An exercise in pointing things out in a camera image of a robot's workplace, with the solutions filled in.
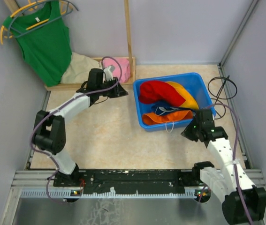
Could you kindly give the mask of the yellow bucket hat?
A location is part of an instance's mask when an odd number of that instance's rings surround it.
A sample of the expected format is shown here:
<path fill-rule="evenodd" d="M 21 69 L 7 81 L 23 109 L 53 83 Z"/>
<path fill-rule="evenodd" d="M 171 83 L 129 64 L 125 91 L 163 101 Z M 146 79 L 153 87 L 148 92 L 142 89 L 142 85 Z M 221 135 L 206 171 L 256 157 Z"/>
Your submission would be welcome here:
<path fill-rule="evenodd" d="M 185 102 L 180 105 L 180 107 L 191 108 L 191 109 L 199 109 L 199 106 L 194 99 L 194 97 L 179 83 L 168 81 L 169 85 L 171 85 L 177 93 L 185 99 Z"/>

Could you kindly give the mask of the red bucket hat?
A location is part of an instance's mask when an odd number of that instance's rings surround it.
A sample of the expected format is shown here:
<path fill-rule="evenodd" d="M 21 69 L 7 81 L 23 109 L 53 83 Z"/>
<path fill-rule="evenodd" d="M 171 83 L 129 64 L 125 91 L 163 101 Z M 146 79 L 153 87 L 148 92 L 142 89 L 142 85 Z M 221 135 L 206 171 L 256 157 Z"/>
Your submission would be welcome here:
<path fill-rule="evenodd" d="M 186 99 L 173 86 L 158 80 L 150 80 L 142 83 L 138 99 L 143 104 L 164 101 L 172 106 L 181 106 L 186 102 Z"/>

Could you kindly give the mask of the blue plastic bin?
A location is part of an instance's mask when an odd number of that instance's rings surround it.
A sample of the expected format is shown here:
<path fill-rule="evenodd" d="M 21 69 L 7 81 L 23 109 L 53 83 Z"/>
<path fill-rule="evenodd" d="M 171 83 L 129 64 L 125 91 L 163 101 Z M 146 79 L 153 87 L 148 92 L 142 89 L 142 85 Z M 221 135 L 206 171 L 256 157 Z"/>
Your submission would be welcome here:
<path fill-rule="evenodd" d="M 133 83 L 136 112 L 140 127 L 142 127 L 147 132 L 160 131 L 169 128 L 183 128 L 188 126 L 189 123 L 191 122 L 191 120 L 181 120 L 173 123 L 168 122 L 156 125 L 146 125 L 143 122 L 142 115 L 145 113 L 150 113 L 152 111 L 152 104 L 145 105 L 139 101 L 138 97 L 140 95 L 141 84 L 151 80 L 159 80 L 163 82 L 171 81 L 182 85 L 194 97 L 200 108 L 205 108 L 212 104 L 204 80 L 202 79 L 202 76 L 198 73 L 192 72 L 192 73 L 185 73 L 178 75 L 167 75 L 160 77 L 138 79 Z"/>

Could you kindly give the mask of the black wire hat stand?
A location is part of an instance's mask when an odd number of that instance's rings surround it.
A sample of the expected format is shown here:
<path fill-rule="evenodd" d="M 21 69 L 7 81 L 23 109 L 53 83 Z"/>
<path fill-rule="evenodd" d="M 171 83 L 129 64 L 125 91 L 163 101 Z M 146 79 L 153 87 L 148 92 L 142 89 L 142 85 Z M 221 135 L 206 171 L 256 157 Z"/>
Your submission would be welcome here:
<path fill-rule="evenodd" d="M 217 81 L 217 80 L 221 81 L 221 86 L 219 87 L 217 93 L 213 94 L 212 91 L 210 90 L 210 85 L 212 84 L 212 82 Z M 225 89 L 227 84 L 231 84 L 235 88 L 235 93 L 231 97 L 221 97 L 221 94 L 222 94 L 222 92 L 224 92 L 224 89 Z M 222 100 L 233 99 L 238 93 L 237 85 L 234 81 L 232 81 L 230 79 L 229 75 L 227 77 L 217 76 L 217 77 L 212 78 L 208 82 L 207 88 L 208 88 L 208 92 L 213 96 L 212 100 L 214 100 L 215 103 L 223 103 Z"/>

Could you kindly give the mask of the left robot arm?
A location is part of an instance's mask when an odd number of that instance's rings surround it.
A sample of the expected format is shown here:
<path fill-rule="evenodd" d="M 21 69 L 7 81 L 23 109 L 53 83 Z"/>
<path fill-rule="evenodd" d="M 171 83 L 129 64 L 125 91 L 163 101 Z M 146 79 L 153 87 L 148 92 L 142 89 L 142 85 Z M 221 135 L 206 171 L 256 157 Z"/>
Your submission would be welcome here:
<path fill-rule="evenodd" d="M 39 111 L 36 115 L 30 146 L 36 152 L 47 155 L 56 165 L 58 172 L 64 174 L 64 181 L 75 186 L 80 181 L 76 163 L 65 149 L 66 123 L 83 110 L 94 105 L 100 96 L 119 98 L 128 95 L 120 85 L 119 78 L 113 76 L 115 67 L 93 68 L 75 94 L 66 102 L 50 111 Z"/>

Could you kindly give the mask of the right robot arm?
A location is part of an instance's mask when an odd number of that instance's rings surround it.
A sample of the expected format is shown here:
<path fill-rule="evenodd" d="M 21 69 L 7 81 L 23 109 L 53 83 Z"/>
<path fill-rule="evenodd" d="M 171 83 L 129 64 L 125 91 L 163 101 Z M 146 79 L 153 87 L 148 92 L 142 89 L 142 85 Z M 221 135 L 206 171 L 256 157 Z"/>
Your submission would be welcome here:
<path fill-rule="evenodd" d="M 192 180 L 212 190 L 221 203 L 227 223 L 251 225 L 254 221 L 262 220 L 266 210 L 266 190 L 257 187 L 236 160 L 224 128 L 215 126 L 212 110 L 197 110 L 181 135 L 191 141 L 204 143 L 217 160 L 219 170 L 208 161 L 195 163 Z"/>

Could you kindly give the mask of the pink cloth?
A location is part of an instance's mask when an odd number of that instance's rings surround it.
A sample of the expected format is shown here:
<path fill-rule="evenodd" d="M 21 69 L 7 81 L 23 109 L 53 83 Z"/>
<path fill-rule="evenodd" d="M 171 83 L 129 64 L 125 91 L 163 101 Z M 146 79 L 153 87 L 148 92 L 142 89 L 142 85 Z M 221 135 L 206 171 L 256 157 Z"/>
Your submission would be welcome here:
<path fill-rule="evenodd" d="M 120 83 L 126 83 L 130 79 L 129 60 L 125 58 L 104 58 L 102 67 L 114 66 L 113 77 L 117 77 Z"/>

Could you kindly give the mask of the navy blue hat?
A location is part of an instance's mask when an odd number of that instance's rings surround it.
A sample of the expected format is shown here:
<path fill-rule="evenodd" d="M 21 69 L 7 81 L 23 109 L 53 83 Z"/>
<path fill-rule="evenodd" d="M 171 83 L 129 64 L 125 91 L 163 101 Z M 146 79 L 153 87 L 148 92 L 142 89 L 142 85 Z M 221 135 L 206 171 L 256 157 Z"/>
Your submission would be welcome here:
<path fill-rule="evenodd" d="M 192 114 L 194 114 L 196 112 L 195 109 L 186 108 L 186 107 L 171 106 L 170 104 L 168 104 L 167 102 L 164 102 L 164 101 L 159 101 L 159 102 L 155 103 L 154 105 L 152 105 L 151 110 L 157 116 L 168 115 L 170 113 L 179 112 L 179 111 L 191 111 Z"/>

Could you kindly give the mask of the orange hat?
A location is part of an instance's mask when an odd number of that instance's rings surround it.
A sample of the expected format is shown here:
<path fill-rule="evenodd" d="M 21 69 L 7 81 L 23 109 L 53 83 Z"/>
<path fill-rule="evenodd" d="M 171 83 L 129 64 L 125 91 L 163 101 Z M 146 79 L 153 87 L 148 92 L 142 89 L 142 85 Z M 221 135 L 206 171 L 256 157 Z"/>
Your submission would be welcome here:
<path fill-rule="evenodd" d="M 168 122 L 176 122 L 181 120 L 189 120 L 193 118 L 193 113 L 190 110 L 175 111 L 166 115 L 156 115 L 154 112 L 145 113 L 142 115 L 142 121 L 146 125 L 156 125 Z"/>

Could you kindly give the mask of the cream cloth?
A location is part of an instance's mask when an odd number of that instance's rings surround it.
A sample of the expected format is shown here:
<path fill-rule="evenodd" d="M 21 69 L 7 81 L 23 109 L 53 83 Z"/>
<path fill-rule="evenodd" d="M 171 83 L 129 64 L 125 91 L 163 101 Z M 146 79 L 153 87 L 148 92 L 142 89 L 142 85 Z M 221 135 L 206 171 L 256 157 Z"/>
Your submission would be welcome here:
<path fill-rule="evenodd" d="M 98 61 L 75 52 L 72 52 L 70 64 L 61 78 L 62 84 L 74 84 L 85 82 L 89 77 L 89 72 L 93 68 L 100 68 Z"/>

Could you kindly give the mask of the green tank top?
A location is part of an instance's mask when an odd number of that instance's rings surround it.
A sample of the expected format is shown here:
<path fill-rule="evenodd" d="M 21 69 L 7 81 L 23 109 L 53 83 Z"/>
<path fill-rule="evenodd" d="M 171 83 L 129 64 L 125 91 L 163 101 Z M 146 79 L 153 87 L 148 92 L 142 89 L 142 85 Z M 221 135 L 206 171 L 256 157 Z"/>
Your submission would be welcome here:
<path fill-rule="evenodd" d="M 60 15 L 60 3 L 54 0 L 32 14 L 3 22 L 16 38 L 24 61 L 48 87 L 60 83 L 71 62 L 69 28 Z"/>

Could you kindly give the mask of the grey clothes hanger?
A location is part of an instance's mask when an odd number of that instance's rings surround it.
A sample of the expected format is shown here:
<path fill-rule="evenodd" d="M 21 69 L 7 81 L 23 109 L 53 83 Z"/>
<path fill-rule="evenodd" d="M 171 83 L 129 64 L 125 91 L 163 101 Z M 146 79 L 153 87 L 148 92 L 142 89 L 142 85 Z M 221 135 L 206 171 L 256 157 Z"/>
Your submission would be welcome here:
<path fill-rule="evenodd" d="M 49 22 L 54 22 L 57 19 L 60 19 L 64 16 L 67 16 L 69 14 L 71 14 L 74 10 L 75 11 L 79 11 L 79 8 L 73 4 L 71 1 L 69 0 L 36 0 L 34 2 L 29 1 L 29 3 L 21 8 L 19 8 L 18 10 L 16 10 L 15 12 L 13 12 L 10 15 L 10 18 L 12 19 L 11 23 L 8 25 L 8 27 L 2 25 L 2 27 L 0 28 L 0 43 L 3 44 L 3 39 L 7 39 L 10 40 L 11 38 L 13 38 L 13 34 L 10 34 L 10 30 L 12 29 L 12 24 L 14 23 L 14 21 L 16 20 L 16 18 L 18 18 L 20 16 L 20 14 L 25 13 L 26 11 L 29 11 L 30 9 L 35 9 L 37 6 L 39 5 L 45 5 L 48 2 L 58 2 L 59 6 L 60 6 L 60 16 L 56 17 L 55 19 L 44 19 L 44 20 L 39 20 L 37 21 L 36 24 L 31 25 L 29 27 L 26 28 L 27 32 L 22 33 L 17 29 L 13 29 L 14 31 L 16 31 L 16 33 L 19 34 L 19 36 L 17 36 L 17 38 L 22 37 L 34 30 L 36 30 L 37 28 L 41 28 L 43 26 L 45 26 L 46 23 Z"/>

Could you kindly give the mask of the yellow clothes hanger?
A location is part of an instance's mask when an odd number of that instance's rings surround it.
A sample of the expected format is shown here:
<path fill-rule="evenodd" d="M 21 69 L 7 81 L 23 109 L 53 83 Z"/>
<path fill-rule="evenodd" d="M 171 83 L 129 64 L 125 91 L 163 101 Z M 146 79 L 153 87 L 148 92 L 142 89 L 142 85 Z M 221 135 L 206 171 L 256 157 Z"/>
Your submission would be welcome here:
<path fill-rule="evenodd" d="M 39 20 L 47 18 L 55 19 L 60 16 L 60 6 L 58 2 L 48 2 L 45 5 L 39 5 L 35 9 L 30 9 L 23 13 L 23 15 L 16 18 L 12 24 L 10 34 L 13 34 L 13 38 L 24 49 L 55 49 L 57 47 L 68 48 L 69 47 L 69 32 L 66 28 L 63 17 L 55 20 L 54 22 L 48 22 L 43 27 L 39 27 L 36 30 L 18 37 L 19 34 L 13 29 L 17 29 L 22 33 L 27 32 L 26 28 L 34 25 Z M 3 25 L 8 27 L 12 19 L 8 16 Z"/>

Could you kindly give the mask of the wooden clothes rack frame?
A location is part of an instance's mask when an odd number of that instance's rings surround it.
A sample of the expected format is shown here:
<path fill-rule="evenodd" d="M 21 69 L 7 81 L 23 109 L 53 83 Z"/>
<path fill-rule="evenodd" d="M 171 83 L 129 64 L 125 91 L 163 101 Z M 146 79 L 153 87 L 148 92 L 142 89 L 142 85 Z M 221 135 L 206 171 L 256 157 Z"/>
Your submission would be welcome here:
<path fill-rule="evenodd" d="M 26 10 L 34 9 L 38 5 L 45 3 L 45 0 L 35 0 L 35 1 L 28 1 L 28 4 L 19 7 L 15 0 L 5 0 L 4 3 L 8 7 L 9 11 L 11 12 L 10 17 L 16 18 L 17 16 L 23 15 Z M 123 85 L 132 85 L 135 81 L 135 73 L 136 73 L 136 58 L 132 56 L 132 47 L 131 47 L 131 29 L 130 29 L 130 15 L 129 15 L 129 2 L 125 0 L 124 2 L 124 13 L 125 13 L 125 24 L 126 24 L 126 35 L 127 35 L 127 46 L 128 46 L 128 56 L 126 59 L 129 61 L 129 79 Z M 78 11 L 78 7 L 75 6 L 69 0 L 61 0 L 60 1 L 60 14 L 61 16 L 66 16 L 72 13 L 74 10 Z M 2 26 L 0 29 L 0 43 L 3 44 L 3 39 L 10 40 L 13 36 L 9 33 L 10 28 L 6 28 Z M 55 91 L 55 90 L 74 90 L 75 88 L 79 88 L 78 83 L 74 84 L 58 84 L 53 87 L 44 86 L 47 91 Z"/>

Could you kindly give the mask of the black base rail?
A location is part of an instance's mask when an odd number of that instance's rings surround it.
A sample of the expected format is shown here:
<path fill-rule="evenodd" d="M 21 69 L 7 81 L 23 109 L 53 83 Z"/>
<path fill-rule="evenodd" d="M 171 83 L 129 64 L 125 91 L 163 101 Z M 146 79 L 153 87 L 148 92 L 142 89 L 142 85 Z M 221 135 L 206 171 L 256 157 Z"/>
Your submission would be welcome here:
<path fill-rule="evenodd" d="M 118 195 L 132 194 L 184 194 L 186 188 L 199 187 L 193 170 L 78 170 L 74 175 L 58 172 L 53 179 L 54 187 L 78 187 L 84 194 L 106 194 L 113 188 Z"/>

